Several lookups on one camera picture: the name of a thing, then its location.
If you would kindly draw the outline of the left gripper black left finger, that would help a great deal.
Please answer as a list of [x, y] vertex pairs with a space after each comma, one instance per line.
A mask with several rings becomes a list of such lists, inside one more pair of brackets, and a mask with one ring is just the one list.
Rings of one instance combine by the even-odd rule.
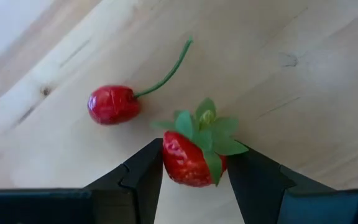
[[157, 138], [83, 188], [0, 189], [0, 223], [153, 223], [162, 172]]

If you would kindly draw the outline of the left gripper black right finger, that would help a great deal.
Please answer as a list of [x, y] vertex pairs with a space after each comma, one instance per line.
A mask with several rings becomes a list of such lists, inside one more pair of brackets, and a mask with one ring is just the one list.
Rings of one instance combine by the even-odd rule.
[[358, 224], [358, 189], [335, 190], [250, 149], [228, 156], [245, 223]]

